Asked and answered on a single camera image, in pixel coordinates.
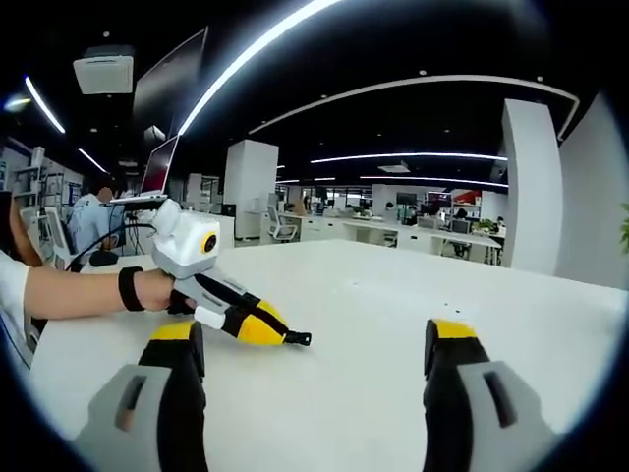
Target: white pillar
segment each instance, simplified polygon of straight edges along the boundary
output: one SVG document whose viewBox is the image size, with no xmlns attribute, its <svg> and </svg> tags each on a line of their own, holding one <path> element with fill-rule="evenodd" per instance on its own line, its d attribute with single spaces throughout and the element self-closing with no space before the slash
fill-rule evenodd
<svg viewBox="0 0 629 472">
<path fill-rule="evenodd" d="M 236 237 L 259 237 L 260 213 L 275 192 L 279 147 L 244 140 L 229 147 L 223 203 L 236 205 Z"/>
<path fill-rule="evenodd" d="M 390 186 L 384 184 L 372 185 L 372 211 L 378 216 L 384 215 L 387 202 L 395 204 L 395 195 L 391 191 Z"/>
<path fill-rule="evenodd" d="M 287 202 L 289 204 L 296 205 L 297 202 L 301 199 L 302 199 L 302 188 L 299 185 L 289 186 Z"/>
<path fill-rule="evenodd" d="M 192 204 L 194 208 L 198 208 L 198 205 L 200 204 L 201 180 L 202 180 L 201 174 L 190 174 L 188 176 L 185 201 Z"/>
<path fill-rule="evenodd" d="M 504 264 L 554 275 L 561 241 L 563 190 L 548 107 L 507 99 L 502 129 L 509 158 Z"/>
<path fill-rule="evenodd" d="M 627 289 L 620 227 L 628 216 L 629 153 L 622 129 L 599 94 L 561 145 L 563 229 L 556 275 Z"/>
</svg>

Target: office desk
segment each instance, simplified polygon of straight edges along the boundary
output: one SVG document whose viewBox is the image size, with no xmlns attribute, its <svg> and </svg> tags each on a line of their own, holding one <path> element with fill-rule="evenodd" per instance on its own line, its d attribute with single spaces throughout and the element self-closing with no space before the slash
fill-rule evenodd
<svg viewBox="0 0 629 472">
<path fill-rule="evenodd" d="M 430 317 L 471 323 L 487 354 L 538 393 L 548 424 L 569 431 L 607 375 L 627 303 L 621 290 L 348 241 L 239 248 L 218 265 L 313 344 L 253 347 L 203 330 L 205 453 L 216 472 L 422 470 Z M 168 321 L 48 323 L 32 383 L 63 436 Z"/>
</svg>

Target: cable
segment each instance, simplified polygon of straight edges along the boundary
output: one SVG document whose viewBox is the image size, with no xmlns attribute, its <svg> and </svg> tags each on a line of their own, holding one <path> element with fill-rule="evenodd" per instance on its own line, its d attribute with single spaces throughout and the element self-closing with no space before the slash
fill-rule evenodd
<svg viewBox="0 0 629 472">
<path fill-rule="evenodd" d="M 18 356 L 20 356 L 20 359 L 22 359 L 22 362 L 24 362 L 24 365 L 27 366 L 27 369 L 30 370 L 29 363 L 27 362 L 27 360 L 22 355 L 22 352 L 20 351 L 20 349 L 18 349 L 18 346 L 16 346 L 16 343 L 13 340 L 13 337 L 11 337 L 11 333 L 9 332 L 9 329 L 5 326 L 4 320 L 2 320 L 2 317 L 0 317 L 0 324 L 2 325 L 2 329 L 4 329 L 4 332 L 7 334 L 7 337 L 9 338 L 9 342 L 11 342 L 11 344 L 13 345 L 13 348 L 18 353 Z"/>
<path fill-rule="evenodd" d="M 138 253 L 138 248 L 140 248 L 140 250 L 142 251 L 142 254 L 145 254 L 144 249 L 142 247 L 142 245 L 140 244 L 140 231 L 138 231 L 138 227 L 136 226 L 134 228 L 134 231 L 136 232 L 136 254 Z"/>
<path fill-rule="evenodd" d="M 138 227 L 138 228 L 153 228 L 152 225 L 147 224 L 147 223 L 134 223 L 134 224 L 121 224 L 120 226 L 118 226 L 116 229 L 113 229 L 112 231 L 109 231 L 107 234 L 105 234 L 104 236 L 101 236 L 100 238 L 98 238 L 96 241 L 94 241 L 93 243 L 91 243 L 89 246 L 87 246 L 85 249 L 83 249 L 80 253 L 78 253 L 74 259 L 72 259 L 70 261 L 70 263 L 68 264 L 68 266 L 66 267 L 66 271 L 70 270 L 70 267 L 72 267 L 77 261 L 80 261 L 81 258 L 87 254 L 87 252 L 93 248 L 94 246 L 96 246 L 97 244 L 101 243 L 102 241 L 104 241 L 106 238 L 108 238 L 109 236 L 111 236 L 113 233 L 115 233 L 116 231 L 120 231 L 121 229 L 124 230 L 126 228 L 134 228 L 134 227 Z"/>
</svg>

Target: human arm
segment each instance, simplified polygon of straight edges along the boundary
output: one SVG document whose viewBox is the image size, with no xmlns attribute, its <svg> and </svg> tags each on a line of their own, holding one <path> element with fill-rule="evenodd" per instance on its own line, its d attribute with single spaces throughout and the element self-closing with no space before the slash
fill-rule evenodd
<svg viewBox="0 0 629 472">
<path fill-rule="evenodd" d="M 134 274 L 138 300 L 150 311 L 168 307 L 173 283 L 171 277 L 158 269 Z M 29 271 L 24 307 L 34 318 L 49 320 L 126 310 L 118 290 L 117 273 L 82 274 L 48 267 L 32 268 Z"/>
<path fill-rule="evenodd" d="M 41 258 L 30 242 L 27 228 L 20 217 L 20 208 L 13 199 L 11 199 L 11 210 L 9 212 L 9 226 L 22 261 L 24 261 L 27 266 L 41 266 Z"/>
<path fill-rule="evenodd" d="M 134 287 L 147 310 L 170 304 L 173 280 L 161 270 L 134 274 Z M 24 312 L 34 318 L 59 320 L 124 311 L 118 274 L 62 272 L 28 267 L 0 251 L 0 309 L 21 322 Z"/>
</svg>

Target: black wristband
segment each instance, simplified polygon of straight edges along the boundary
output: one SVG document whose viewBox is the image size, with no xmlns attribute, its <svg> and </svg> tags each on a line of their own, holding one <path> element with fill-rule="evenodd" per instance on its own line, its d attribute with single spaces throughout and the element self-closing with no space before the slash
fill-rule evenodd
<svg viewBox="0 0 629 472">
<path fill-rule="evenodd" d="M 122 298 L 125 308 L 130 312 L 142 312 L 144 310 L 142 303 L 138 300 L 138 294 L 136 294 L 136 285 L 134 284 L 134 274 L 136 272 L 142 272 L 142 268 L 137 266 L 125 267 L 118 274 L 120 298 Z"/>
</svg>

